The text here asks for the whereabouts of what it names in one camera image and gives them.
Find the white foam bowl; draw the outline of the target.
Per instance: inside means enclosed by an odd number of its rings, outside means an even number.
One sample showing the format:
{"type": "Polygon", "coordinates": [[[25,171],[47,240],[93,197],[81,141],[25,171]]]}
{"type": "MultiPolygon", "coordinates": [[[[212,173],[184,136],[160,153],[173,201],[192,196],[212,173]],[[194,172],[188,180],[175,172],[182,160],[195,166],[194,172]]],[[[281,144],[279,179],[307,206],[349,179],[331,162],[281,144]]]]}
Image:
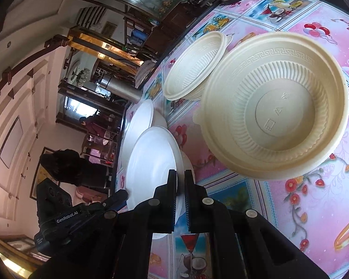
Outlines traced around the white foam bowl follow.
{"type": "Polygon", "coordinates": [[[119,163],[124,177],[127,176],[128,162],[135,143],[147,129],[153,126],[168,127],[165,118],[155,109],[153,102],[144,100],[134,111],[123,135],[119,163]]]}
{"type": "Polygon", "coordinates": [[[128,209],[152,198],[155,189],[167,183],[172,169],[178,176],[175,213],[178,220],[185,213],[185,171],[193,171],[193,166],[168,129],[160,126],[147,129],[135,143],[127,166],[128,209]]]}

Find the framed landscape painting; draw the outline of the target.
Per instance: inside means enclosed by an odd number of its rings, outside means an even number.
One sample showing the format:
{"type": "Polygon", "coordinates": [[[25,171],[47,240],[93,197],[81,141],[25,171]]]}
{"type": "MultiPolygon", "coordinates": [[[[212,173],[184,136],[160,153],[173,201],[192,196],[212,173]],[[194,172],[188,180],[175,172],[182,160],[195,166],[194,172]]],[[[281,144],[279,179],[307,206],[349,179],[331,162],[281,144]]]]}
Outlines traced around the framed landscape painting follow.
{"type": "Polygon", "coordinates": [[[56,183],[58,186],[60,185],[60,182],[55,180],[47,170],[41,165],[40,162],[38,162],[38,165],[35,170],[33,182],[31,185],[31,191],[29,198],[33,200],[37,200],[37,195],[36,195],[36,188],[39,183],[41,183],[44,179],[49,178],[50,180],[53,181],[53,183],[56,183]]]}

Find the large beige plastic bowl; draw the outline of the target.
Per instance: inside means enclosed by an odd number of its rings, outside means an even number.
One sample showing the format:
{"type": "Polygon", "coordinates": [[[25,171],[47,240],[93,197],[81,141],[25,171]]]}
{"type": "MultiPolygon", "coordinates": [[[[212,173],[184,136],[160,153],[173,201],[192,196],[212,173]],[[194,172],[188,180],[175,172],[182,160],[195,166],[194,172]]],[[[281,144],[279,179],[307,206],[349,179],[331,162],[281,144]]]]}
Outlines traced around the large beige plastic bowl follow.
{"type": "Polygon", "coordinates": [[[346,79],[323,46],[272,32],[235,47],[213,70],[193,121],[211,153],[253,179],[286,179],[324,162],[349,117],[346,79]]]}

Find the small beige plastic bowl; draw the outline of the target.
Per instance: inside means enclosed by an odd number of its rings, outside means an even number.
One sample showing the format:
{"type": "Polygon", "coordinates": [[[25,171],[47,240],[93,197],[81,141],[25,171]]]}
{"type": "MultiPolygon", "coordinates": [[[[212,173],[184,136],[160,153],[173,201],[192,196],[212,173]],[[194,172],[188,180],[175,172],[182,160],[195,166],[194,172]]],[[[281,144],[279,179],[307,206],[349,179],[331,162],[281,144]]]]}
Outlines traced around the small beige plastic bowl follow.
{"type": "Polygon", "coordinates": [[[198,101],[207,79],[227,53],[233,34],[209,32],[193,42],[170,69],[163,86],[169,101],[198,101]]]}

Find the person in black clothes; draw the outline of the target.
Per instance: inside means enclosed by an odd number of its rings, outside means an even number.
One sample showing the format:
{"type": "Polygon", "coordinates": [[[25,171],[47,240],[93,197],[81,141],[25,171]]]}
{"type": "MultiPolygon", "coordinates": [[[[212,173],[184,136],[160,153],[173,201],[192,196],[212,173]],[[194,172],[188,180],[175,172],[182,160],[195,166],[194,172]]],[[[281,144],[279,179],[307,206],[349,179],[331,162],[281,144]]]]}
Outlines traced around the person in black clothes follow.
{"type": "Polygon", "coordinates": [[[112,174],[108,166],[92,163],[75,150],[57,150],[42,154],[40,165],[57,181],[76,187],[105,189],[110,187],[112,174]]]}

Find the seated person in red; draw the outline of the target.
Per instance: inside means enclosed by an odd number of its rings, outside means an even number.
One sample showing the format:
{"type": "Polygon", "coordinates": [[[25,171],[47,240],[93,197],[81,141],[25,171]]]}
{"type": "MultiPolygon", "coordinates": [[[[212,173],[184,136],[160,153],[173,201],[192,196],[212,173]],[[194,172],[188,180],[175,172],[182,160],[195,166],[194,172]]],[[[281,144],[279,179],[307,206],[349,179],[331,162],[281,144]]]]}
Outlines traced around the seated person in red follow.
{"type": "Polygon", "coordinates": [[[80,117],[79,122],[89,133],[104,137],[106,132],[116,133],[113,120],[108,120],[105,115],[93,115],[88,117],[80,117]]]}

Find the slim steel thermos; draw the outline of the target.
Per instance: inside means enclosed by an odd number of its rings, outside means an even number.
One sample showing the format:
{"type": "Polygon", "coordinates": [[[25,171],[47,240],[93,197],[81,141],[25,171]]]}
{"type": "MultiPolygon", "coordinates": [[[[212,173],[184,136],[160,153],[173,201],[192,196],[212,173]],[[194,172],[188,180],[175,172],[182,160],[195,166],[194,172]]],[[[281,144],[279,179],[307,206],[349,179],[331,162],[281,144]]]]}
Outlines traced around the slim steel thermos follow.
{"type": "Polygon", "coordinates": [[[100,85],[112,94],[115,94],[132,103],[138,103],[142,97],[142,91],[114,77],[105,74],[100,85]]]}

